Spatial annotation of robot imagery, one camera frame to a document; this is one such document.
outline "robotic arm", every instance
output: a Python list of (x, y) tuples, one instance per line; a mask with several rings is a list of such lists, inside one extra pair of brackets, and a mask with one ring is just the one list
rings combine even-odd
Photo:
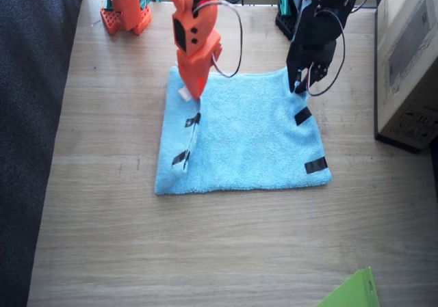
[[(344, 34), (347, 18), (355, 2), (356, 0), (288, 0), (290, 16), (283, 21), (277, 15), (277, 26), (289, 39), (292, 37), (286, 59), (291, 92), (304, 92), (327, 75), (335, 54), (336, 39)], [(301, 73), (306, 68), (309, 71), (301, 81)], [(316, 95), (323, 94), (331, 85)]]
[[(112, 3), (117, 10), (122, 3), (131, 1), (138, 0), (113, 0)], [(213, 57), (217, 60), (222, 52), (220, 34), (214, 29), (218, 17), (218, 6), (214, 2), (217, 0), (171, 1), (177, 9), (172, 21), (179, 73), (192, 97), (198, 100), (207, 83)]]

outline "green folder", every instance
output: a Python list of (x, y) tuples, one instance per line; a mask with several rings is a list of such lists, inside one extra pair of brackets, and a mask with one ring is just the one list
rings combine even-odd
[(380, 307), (371, 268), (361, 269), (317, 307)]

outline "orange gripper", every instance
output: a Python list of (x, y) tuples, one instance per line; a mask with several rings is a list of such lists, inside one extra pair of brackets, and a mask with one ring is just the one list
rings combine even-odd
[[(203, 93), (212, 55), (222, 52), (220, 34), (214, 29), (218, 17), (217, 0), (171, 0), (177, 11), (172, 15), (175, 44), (178, 47), (179, 74), (194, 100)], [(195, 9), (210, 3), (195, 12)]]
[(152, 19), (151, 10), (140, 7), (140, 0), (112, 0), (113, 11), (101, 9), (102, 21), (110, 35), (118, 30), (133, 30), (140, 35)]

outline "orange robotic arm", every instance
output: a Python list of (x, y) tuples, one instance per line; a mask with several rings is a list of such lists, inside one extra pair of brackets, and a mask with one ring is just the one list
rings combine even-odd
[(217, 60), (222, 51), (220, 34), (214, 29), (218, 17), (218, 6), (214, 2), (217, 0), (171, 1), (177, 9), (172, 20), (179, 74), (197, 101), (207, 83), (212, 57)]

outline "black tape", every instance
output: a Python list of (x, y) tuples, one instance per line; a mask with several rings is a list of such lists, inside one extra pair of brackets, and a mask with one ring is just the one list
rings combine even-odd
[(176, 165), (177, 163), (180, 163), (183, 160), (188, 160), (190, 156), (190, 152), (188, 150), (185, 150), (184, 152), (181, 152), (179, 155), (177, 155), (175, 158), (173, 158), (172, 165)]
[(190, 127), (193, 124), (198, 124), (199, 121), (201, 120), (201, 114), (198, 112), (194, 118), (192, 119), (187, 119), (187, 121), (185, 122), (185, 127)]
[(296, 125), (297, 126), (301, 125), (304, 121), (306, 121), (310, 117), (312, 117), (312, 114), (310, 113), (309, 108), (305, 107), (295, 115)]
[(326, 158), (324, 157), (316, 159), (312, 162), (308, 162), (304, 166), (306, 167), (306, 172), (308, 175), (328, 168)]

